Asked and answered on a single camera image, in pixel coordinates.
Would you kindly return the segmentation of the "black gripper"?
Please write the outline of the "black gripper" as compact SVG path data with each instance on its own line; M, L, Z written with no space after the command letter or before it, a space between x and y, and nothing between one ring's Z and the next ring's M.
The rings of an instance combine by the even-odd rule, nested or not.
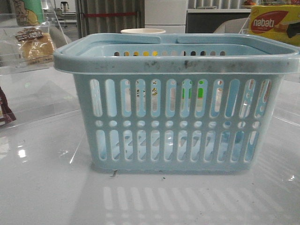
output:
M289 24L286 33L289 38L298 35L300 33L300 22Z

